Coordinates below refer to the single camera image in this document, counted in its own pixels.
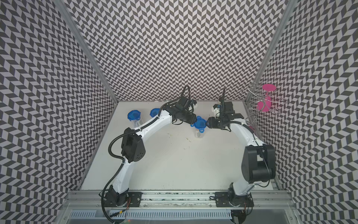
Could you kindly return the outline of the blue lid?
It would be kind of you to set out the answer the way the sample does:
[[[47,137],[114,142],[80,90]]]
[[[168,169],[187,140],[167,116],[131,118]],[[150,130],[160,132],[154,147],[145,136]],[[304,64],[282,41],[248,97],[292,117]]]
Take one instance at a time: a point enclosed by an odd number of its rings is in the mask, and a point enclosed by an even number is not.
[[[152,110],[150,111],[150,116],[151,116],[152,118],[156,117],[156,116],[158,115],[159,111],[160,111],[159,108],[154,108],[154,109],[152,109]]]
[[[141,112],[138,110],[132,110],[128,113],[127,118],[129,121],[135,121],[141,119]]]
[[[207,127],[207,121],[200,116],[196,117],[196,122],[191,125],[191,127],[196,128],[200,133],[205,132],[205,128]]]

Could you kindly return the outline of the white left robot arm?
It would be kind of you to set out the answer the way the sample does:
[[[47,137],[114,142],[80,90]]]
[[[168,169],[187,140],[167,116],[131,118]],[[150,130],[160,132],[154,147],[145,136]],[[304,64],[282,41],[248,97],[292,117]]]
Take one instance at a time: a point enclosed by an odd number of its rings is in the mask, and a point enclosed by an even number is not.
[[[190,125],[195,123],[195,105],[196,101],[191,99],[190,87],[186,85],[180,96],[164,103],[155,117],[137,128],[127,128],[122,135],[110,142],[108,152],[113,158],[120,159],[121,164],[101,192],[102,207],[129,204],[129,183],[134,165],[145,155],[145,142],[173,121],[181,120]]]

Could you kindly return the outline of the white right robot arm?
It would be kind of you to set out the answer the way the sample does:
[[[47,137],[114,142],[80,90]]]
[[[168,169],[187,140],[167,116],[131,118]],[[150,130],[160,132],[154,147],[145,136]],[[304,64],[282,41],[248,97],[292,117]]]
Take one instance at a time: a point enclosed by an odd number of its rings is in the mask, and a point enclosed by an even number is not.
[[[226,89],[223,89],[219,103],[213,106],[214,116],[208,118],[206,126],[234,133],[244,144],[239,179],[230,184],[227,191],[228,203],[233,207],[253,207],[250,194],[256,186],[267,187],[276,176],[276,150],[261,141],[245,118],[236,113],[232,102],[225,101]]]

